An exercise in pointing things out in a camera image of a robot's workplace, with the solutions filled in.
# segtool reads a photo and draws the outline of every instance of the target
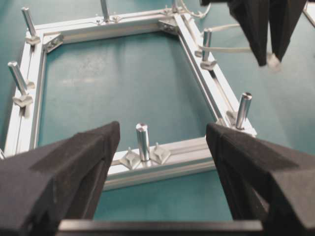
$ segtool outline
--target rectangular frame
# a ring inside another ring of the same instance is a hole
[[[5,144],[5,156],[13,156],[37,147],[39,122],[41,116],[45,65],[49,42],[54,38],[60,44],[85,42],[163,30],[163,22],[173,22],[179,41],[185,51],[187,60],[195,79],[204,95],[210,112],[218,123],[235,128],[227,113],[238,111],[239,102],[216,65],[210,73],[201,68],[201,58],[195,55],[202,45],[202,37],[194,19],[185,13],[175,12],[169,8],[139,13],[111,16],[111,22],[101,22],[102,17],[76,21],[66,21],[35,27],[41,42],[35,46],[25,43],[21,72],[23,77],[34,82],[35,89],[29,90],[34,102],[25,108],[13,104],[10,124]],[[244,132],[256,135],[248,121],[244,123]],[[127,151],[117,152],[104,190],[125,187],[150,181],[179,177],[215,169],[205,137],[160,145],[171,152],[168,161],[159,165],[153,161],[140,164],[136,170],[129,170],[120,165],[119,159]]]

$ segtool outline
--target wire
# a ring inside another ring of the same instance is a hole
[[[221,52],[221,53],[251,53],[251,48],[214,48],[214,47],[204,47],[198,45],[198,47],[206,52]]]
[[[194,13],[193,11],[189,11],[188,7],[184,3],[184,0],[180,0],[180,2],[181,2],[181,5],[182,5],[185,12],[187,12],[189,15],[191,15],[193,17],[197,17],[199,19],[205,18],[208,15],[210,8],[211,8],[211,3],[210,3],[204,13],[202,13],[200,11],[198,13]]]
[[[219,32],[222,30],[228,30],[231,28],[236,28],[236,27],[240,27],[239,24],[230,24],[230,25],[224,25],[224,26],[217,26],[217,27],[213,27],[213,28],[209,28],[211,30],[211,32]],[[222,52],[222,53],[251,53],[252,50],[250,48],[214,48],[214,47],[204,47],[199,45],[196,42],[197,46],[206,52]]]

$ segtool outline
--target black foam pad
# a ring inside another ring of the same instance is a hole
[[[270,0],[272,51],[282,60],[307,0]]]
[[[266,222],[273,230],[296,235],[314,232],[315,156],[216,124],[207,126],[207,143],[223,188],[230,195],[227,198],[249,196],[241,192],[248,190],[244,185],[248,183],[251,193],[256,192],[269,204],[264,207],[268,211]],[[258,195],[250,199],[257,203]],[[229,202],[232,210],[243,210],[237,203]]]
[[[82,189],[100,193],[99,188],[86,185],[95,177],[106,178],[119,140],[119,124],[113,122],[1,162],[0,235],[27,235],[43,218],[62,220],[73,198],[82,196]],[[79,210],[79,215],[90,217],[95,207],[83,206],[86,209]]]
[[[267,62],[269,0],[231,0],[231,15],[240,23],[258,64]]]

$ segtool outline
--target metal post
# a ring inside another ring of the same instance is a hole
[[[212,29],[205,29],[204,34],[203,34],[204,47],[210,47],[211,35],[212,35]],[[210,54],[209,52],[202,51],[202,61],[208,61],[209,54]]]
[[[139,146],[139,155],[141,161],[150,160],[150,144],[149,144],[149,131],[148,126],[143,123],[136,125],[137,139]]]
[[[27,85],[21,73],[19,64],[16,61],[11,61],[8,63],[8,67],[16,83],[16,87],[18,88],[22,95],[26,95]]]
[[[104,21],[109,22],[109,11],[107,7],[107,1],[106,0],[100,0],[100,4],[102,6],[102,11],[103,11],[103,16],[104,16]]]
[[[172,11],[175,13],[178,10],[177,0],[173,0]]]
[[[252,95],[249,92],[244,92],[241,97],[240,107],[238,109],[236,128],[243,129],[244,121],[247,119],[248,111],[250,109]]]
[[[36,30],[32,21],[30,9],[28,7],[22,7],[22,13],[26,22],[26,25],[29,28],[31,36],[36,36]]]
[[[5,160],[5,156],[4,156],[4,153],[3,151],[0,149],[0,160]]]

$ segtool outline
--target teal table surface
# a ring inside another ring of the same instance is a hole
[[[110,12],[117,14],[171,5],[170,0],[108,2]],[[199,9],[198,0],[186,2],[193,10]],[[30,7],[35,24],[101,15],[98,0],[0,2],[1,148],[15,89],[7,63],[20,60],[26,30],[22,6]],[[203,30],[235,21],[226,4],[213,4],[210,14],[196,23]],[[249,119],[258,137],[310,154],[315,154],[314,42],[315,28],[302,15],[279,73],[268,67],[259,68],[252,54],[214,54],[236,96],[245,91],[253,94]],[[231,29],[215,33],[212,45],[244,47],[248,42],[240,29]],[[176,37],[161,32],[135,35],[63,45],[49,54],[39,144],[67,138],[112,120],[121,123],[119,150],[136,147],[134,128],[139,121],[150,126],[151,143],[205,134],[206,123],[213,122],[213,118]],[[143,192],[149,198],[141,204],[138,196]],[[95,218],[231,219],[216,172],[105,192]]]

